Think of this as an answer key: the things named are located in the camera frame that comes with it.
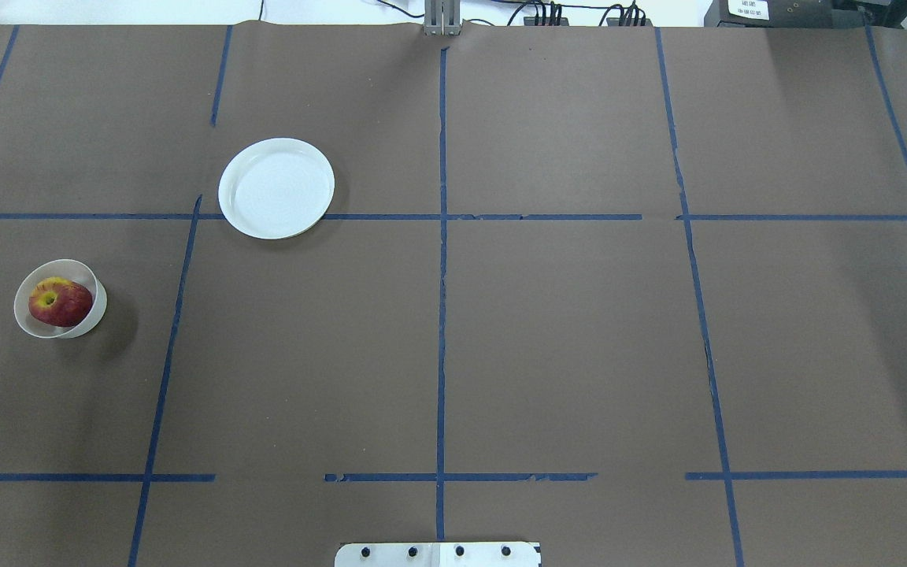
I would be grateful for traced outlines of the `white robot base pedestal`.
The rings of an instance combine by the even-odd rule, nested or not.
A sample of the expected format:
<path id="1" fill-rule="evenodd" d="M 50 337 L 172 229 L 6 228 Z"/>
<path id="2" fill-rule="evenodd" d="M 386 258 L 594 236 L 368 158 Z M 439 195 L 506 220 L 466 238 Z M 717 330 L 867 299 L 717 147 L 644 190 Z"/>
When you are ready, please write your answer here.
<path id="1" fill-rule="evenodd" d="M 335 553 L 335 566 L 541 566 L 537 543 L 352 543 Z"/>

